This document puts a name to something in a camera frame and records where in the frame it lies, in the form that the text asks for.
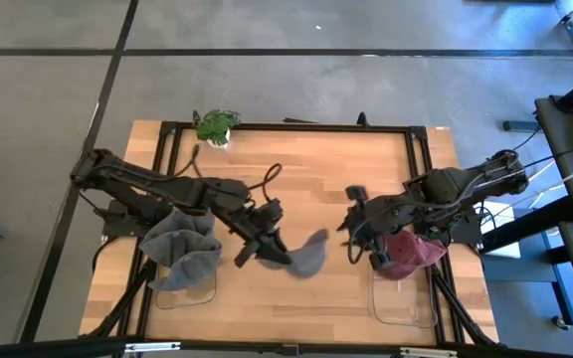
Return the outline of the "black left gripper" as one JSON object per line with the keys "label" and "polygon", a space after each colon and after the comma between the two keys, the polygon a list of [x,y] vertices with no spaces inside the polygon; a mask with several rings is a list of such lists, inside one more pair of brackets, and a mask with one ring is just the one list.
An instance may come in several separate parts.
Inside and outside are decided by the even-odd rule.
{"label": "black left gripper", "polygon": [[252,241],[245,244],[234,258],[237,268],[241,268],[257,250],[260,259],[287,266],[291,264],[291,258],[278,228],[279,222],[262,222],[257,216],[257,210],[261,206],[243,205],[227,220],[226,225],[231,232],[238,234],[246,242]]}

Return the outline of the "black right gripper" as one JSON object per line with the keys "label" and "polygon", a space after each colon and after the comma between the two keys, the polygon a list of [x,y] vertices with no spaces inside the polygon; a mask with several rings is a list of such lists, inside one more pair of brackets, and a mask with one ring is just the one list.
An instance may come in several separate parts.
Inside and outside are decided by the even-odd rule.
{"label": "black right gripper", "polygon": [[[362,248],[372,251],[376,240],[391,233],[390,198],[350,198],[346,216],[338,231],[346,231],[347,239],[341,244],[348,248]],[[375,271],[388,268],[392,259],[387,251],[373,251],[370,263]]]}

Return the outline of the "maroon cap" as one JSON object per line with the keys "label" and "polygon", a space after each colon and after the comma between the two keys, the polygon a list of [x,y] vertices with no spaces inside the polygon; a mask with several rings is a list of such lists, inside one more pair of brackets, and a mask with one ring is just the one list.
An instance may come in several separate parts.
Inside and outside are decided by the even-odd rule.
{"label": "maroon cap", "polygon": [[376,272],[391,280],[404,279],[416,269],[435,264],[447,251],[439,240],[428,240],[405,230],[385,234],[382,239],[392,263]]}

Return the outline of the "large grey cap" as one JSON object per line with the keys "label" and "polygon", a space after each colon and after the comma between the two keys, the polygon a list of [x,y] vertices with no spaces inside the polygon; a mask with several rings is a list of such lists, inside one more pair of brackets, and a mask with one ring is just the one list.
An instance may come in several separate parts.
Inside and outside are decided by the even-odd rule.
{"label": "large grey cap", "polygon": [[221,247],[193,251],[165,250],[155,254],[152,260],[168,268],[169,275],[154,280],[148,286],[156,291],[178,291],[202,284],[216,273],[221,254]]}

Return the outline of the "grey cloth pile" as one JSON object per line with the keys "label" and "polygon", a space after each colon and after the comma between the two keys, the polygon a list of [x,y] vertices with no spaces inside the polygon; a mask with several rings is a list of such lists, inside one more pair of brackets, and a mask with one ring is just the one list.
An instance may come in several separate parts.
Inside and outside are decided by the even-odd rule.
{"label": "grey cloth pile", "polygon": [[167,268],[181,260],[203,260],[215,265],[222,254],[222,244],[215,238],[215,217],[210,212],[192,216],[178,209],[156,224],[139,248]]}

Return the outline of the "clear plastic bin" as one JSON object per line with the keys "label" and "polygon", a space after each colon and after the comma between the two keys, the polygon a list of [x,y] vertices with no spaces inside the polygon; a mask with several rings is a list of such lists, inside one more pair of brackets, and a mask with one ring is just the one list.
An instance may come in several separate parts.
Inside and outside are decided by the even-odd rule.
{"label": "clear plastic bin", "polygon": [[[158,266],[155,279],[163,278],[168,275],[168,268]],[[155,305],[162,310],[206,304],[216,297],[217,270],[211,278],[197,286],[178,291],[154,291]]]}
{"label": "clear plastic bin", "polygon": [[[378,242],[386,251],[382,237]],[[438,321],[435,293],[430,266],[418,268],[400,280],[385,278],[371,267],[368,283],[369,314],[386,325],[433,328]]]}

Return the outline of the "white box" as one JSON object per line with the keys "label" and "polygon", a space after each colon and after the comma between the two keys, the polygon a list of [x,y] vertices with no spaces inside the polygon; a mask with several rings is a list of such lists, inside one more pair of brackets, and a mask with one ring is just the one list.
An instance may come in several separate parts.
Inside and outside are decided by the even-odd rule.
{"label": "white box", "polygon": [[515,220],[512,207],[505,203],[484,201],[477,205],[477,213],[482,214],[480,220],[480,231],[483,235],[489,233],[482,239],[481,245],[497,245],[497,248],[488,251],[487,254],[500,259],[520,259],[521,250],[518,242],[514,242],[503,231],[494,233],[494,229],[500,229]]}

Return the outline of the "green plant in white pot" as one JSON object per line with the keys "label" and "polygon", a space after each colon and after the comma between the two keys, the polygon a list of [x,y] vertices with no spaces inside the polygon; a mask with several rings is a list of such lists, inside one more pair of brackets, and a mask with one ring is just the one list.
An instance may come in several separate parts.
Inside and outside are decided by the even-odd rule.
{"label": "green plant in white pot", "polygon": [[214,109],[201,116],[192,113],[197,138],[215,148],[226,149],[230,142],[231,128],[241,123],[240,114],[232,110]]}

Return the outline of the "black rig beam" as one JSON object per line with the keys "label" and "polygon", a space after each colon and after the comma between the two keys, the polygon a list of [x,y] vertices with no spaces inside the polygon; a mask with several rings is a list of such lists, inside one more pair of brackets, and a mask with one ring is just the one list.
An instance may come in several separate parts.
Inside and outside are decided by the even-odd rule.
{"label": "black rig beam", "polygon": [[355,345],[311,343],[258,343],[201,340],[143,340],[136,336],[83,337],[76,339],[13,343],[0,345],[0,358],[99,358],[124,353],[130,342],[179,341],[174,351],[233,351],[274,353],[285,357],[304,354],[372,354],[399,355],[401,347],[426,347],[458,352],[459,358],[573,358],[573,355],[507,348],[500,345],[444,343],[436,346]]}

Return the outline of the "silver metal bracket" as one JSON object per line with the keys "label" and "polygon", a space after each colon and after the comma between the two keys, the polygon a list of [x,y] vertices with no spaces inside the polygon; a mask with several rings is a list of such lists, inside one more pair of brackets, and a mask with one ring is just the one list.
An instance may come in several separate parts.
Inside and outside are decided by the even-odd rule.
{"label": "silver metal bracket", "polygon": [[399,355],[403,358],[459,358],[457,351],[426,347],[401,347]]}
{"label": "silver metal bracket", "polygon": [[124,353],[147,353],[147,352],[160,352],[160,351],[174,351],[180,350],[181,343],[179,341],[163,341],[163,342],[130,342],[124,346]]}

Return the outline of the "black table frame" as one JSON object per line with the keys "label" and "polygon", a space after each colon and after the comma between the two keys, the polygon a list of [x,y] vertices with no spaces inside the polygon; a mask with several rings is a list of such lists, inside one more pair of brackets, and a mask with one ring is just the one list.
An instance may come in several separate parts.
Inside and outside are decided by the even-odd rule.
{"label": "black table frame", "polygon": [[449,309],[428,329],[386,325],[369,314],[368,261],[352,265],[338,227],[348,207],[345,188],[364,185],[371,196],[393,194],[428,167],[449,167],[458,159],[446,127],[323,124],[244,124],[230,147],[203,147],[199,165],[207,176],[249,183],[279,163],[283,170],[256,200],[281,200],[282,236],[295,249],[327,229],[326,257],[319,274],[298,279],[250,261],[237,268],[241,240],[224,226],[216,297],[202,305],[162,310],[155,293],[141,289],[118,331],[174,340],[432,346],[439,340],[467,341]]}

